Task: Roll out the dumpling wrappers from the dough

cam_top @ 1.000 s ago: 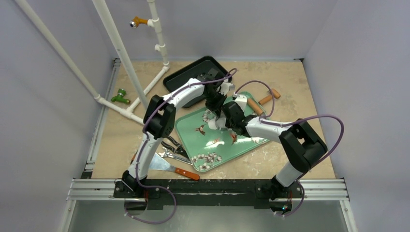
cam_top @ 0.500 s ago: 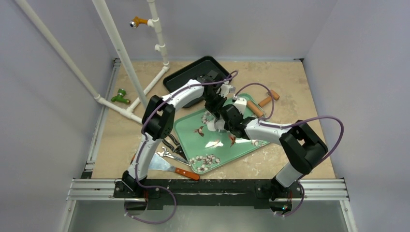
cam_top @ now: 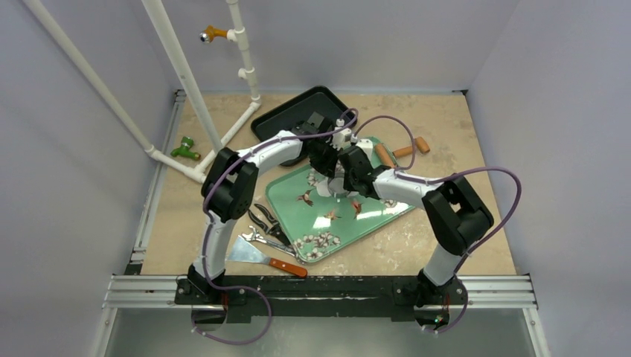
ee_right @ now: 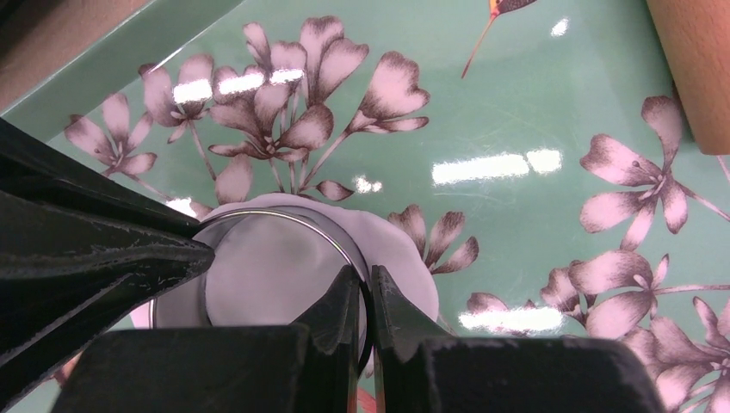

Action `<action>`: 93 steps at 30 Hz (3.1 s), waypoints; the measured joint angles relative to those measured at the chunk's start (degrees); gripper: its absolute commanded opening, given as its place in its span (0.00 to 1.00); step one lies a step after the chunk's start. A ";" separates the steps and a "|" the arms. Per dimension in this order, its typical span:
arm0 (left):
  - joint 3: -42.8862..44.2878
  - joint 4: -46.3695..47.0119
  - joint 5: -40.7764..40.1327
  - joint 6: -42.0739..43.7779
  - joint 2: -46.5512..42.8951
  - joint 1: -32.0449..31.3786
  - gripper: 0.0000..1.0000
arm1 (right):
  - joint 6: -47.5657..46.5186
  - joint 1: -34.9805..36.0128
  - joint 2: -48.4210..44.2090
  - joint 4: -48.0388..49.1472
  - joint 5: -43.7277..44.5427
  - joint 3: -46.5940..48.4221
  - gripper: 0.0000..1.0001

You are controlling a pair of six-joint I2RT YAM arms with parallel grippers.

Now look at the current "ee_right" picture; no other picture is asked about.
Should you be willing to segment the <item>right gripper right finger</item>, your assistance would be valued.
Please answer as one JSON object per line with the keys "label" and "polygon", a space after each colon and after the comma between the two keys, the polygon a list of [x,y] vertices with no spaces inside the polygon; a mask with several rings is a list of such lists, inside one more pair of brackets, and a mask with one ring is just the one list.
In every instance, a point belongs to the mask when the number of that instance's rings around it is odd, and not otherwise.
{"label": "right gripper right finger", "polygon": [[371,271],[380,412],[660,412],[640,360],[619,342],[449,334],[383,266]]}

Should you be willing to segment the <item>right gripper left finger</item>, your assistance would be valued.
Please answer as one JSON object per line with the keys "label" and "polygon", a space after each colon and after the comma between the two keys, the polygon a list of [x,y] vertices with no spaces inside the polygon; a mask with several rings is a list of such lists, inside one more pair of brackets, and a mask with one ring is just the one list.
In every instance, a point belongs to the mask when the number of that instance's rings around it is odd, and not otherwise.
{"label": "right gripper left finger", "polygon": [[343,267],[288,325],[117,330],[80,356],[56,412],[354,412],[360,280]]}

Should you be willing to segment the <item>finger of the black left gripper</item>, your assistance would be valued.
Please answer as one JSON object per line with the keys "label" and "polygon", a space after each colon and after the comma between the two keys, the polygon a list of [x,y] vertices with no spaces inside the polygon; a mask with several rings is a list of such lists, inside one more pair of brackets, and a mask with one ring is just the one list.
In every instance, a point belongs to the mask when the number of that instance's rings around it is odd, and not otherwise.
{"label": "finger of the black left gripper", "polygon": [[1,125],[1,405],[207,270],[198,223]]}

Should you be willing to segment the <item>green floral tray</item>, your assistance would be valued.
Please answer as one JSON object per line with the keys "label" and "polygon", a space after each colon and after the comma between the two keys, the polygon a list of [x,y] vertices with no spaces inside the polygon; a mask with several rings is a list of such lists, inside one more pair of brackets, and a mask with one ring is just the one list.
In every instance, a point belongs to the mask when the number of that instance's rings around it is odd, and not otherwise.
{"label": "green floral tray", "polygon": [[1,117],[196,220],[372,213],[447,332],[612,339],[664,412],[729,409],[729,160],[642,1],[152,1]]}

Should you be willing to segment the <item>wooden dough roller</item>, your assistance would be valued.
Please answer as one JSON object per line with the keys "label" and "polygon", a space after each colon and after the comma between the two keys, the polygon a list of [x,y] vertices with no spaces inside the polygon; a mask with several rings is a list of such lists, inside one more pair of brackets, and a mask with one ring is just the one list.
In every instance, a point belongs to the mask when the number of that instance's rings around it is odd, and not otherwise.
{"label": "wooden dough roller", "polygon": [[690,130],[706,155],[729,153],[729,1],[647,3]]}

